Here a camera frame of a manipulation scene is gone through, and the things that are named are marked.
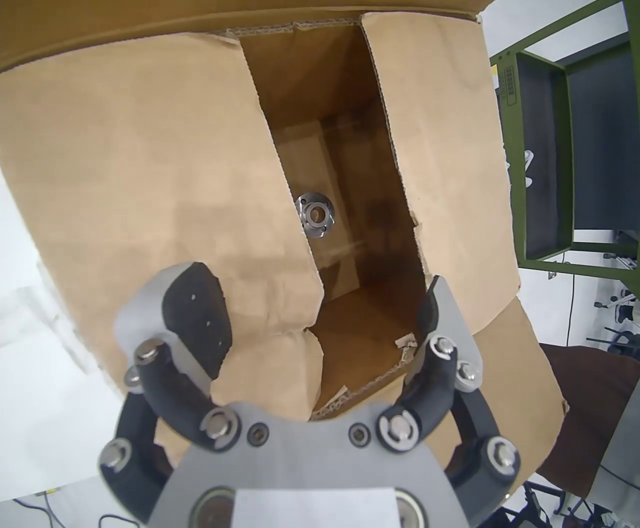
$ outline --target cardboard box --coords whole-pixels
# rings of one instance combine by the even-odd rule
[[[406,368],[395,341],[415,330],[431,277],[445,276],[483,354],[482,391],[520,449],[520,483],[564,412],[516,298],[497,103],[481,27],[468,20],[486,2],[416,4],[196,13],[188,28],[175,10],[146,26],[129,10],[81,36],[66,22],[46,42],[14,35],[2,64],[205,20],[253,22],[0,74],[0,166],[88,347],[120,386],[117,310],[159,269],[200,260],[221,280],[234,331],[217,403],[305,420],[343,386],[351,397],[334,413],[392,401]],[[284,23],[255,23],[273,17]],[[307,191],[337,212],[322,239],[307,241],[294,208]],[[163,428],[157,437],[177,460],[184,442]],[[450,417],[428,442],[445,465],[458,442]]]

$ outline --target metal rack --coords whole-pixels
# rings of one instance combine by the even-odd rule
[[[596,0],[494,55],[491,64],[497,66],[498,70],[500,118],[507,160],[510,163],[513,237],[518,265],[521,268],[621,280],[634,294],[640,294],[640,269],[544,260],[567,250],[634,256],[639,252],[635,244],[573,241],[573,137],[568,76],[597,61],[629,52],[630,47],[640,102],[640,1],[622,0],[629,35],[626,46],[606,49],[566,66],[526,51],[526,48],[546,37],[620,1]],[[542,224],[541,228],[546,230],[547,235],[539,236],[536,226],[532,223],[527,226],[528,190],[525,188],[524,152],[525,148],[530,148],[528,143],[525,146],[525,138],[533,137],[536,127],[542,121],[552,123],[553,134],[546,134],[547,144],[541,145],[542,151],[550,152],[550,155],[546,163],[543,163],[543,172],[540,174],[547,179],[546,185],[553,192],[552,199],[547,204],[548,214],[541,215],[537,222]]]

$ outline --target brown cloth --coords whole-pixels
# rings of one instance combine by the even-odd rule
[[[560,489],[586,497],[627,402],[640,362],[587,346],[540,344],[569,404],[560,435],[538,469]]]

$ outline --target green shelf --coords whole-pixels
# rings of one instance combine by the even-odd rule
[[[491,58],[491,63],[498,70],[500,119],[510,164],[513,237],[519,266],[617,279],[623,281],[633,293],[640,294],[640,269],[584,266],[546,260],[567,250],[638,254],[636,244],[573,241],[575,204],[569,83],[573,73],[599,61],[629,53],[630,49],[640,108],[640,1],[623,0],[628,42],[586,56],[567,66],[526,51],[536,42],[619,2],[596,0],[496,54]],[[526,173],[525,150],[534,152],[534,161]],[[525,186],[526,175],[534,181],[534,185],[528,189]]]

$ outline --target green metal frame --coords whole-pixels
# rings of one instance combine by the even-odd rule
[[[573,241],[573,140],[567,75],[582,68],[589,67],[596,61],[615,57],[625,52],[628,49],[628,45],[616,46],[575,62],[566,68],[526,51],[526,48],[540,40],[621,1],[624,4],[625,15],[627,16],[640,110],[640,0],[595,0],[494,55],[491,57],[491,64],[496,65],[498,69],[500,114],[502,130],[504,131],[504,148],[507,152],[507,160],[511,165],[509,167],[509,178],[511,179],[511,210],[513,213],[513,238],[518,265],[521,268],[617,279],[623,281],[633,293],[640,295],[640,268],[637,270],[617,269],[542,260],[568,250],[615,253],[617,255],[637,255],[640,257],[640,250],[635,244],[600,244]],[[540,61],[554,73],[552,93],[556,144],[558,146],[557,199],[561,206],[559,207],[558,219],[559,247],[546,255],[528,255],[526,248],[527,199],[524,168],[525,141],[520,81],[518,77],[518,59]]]

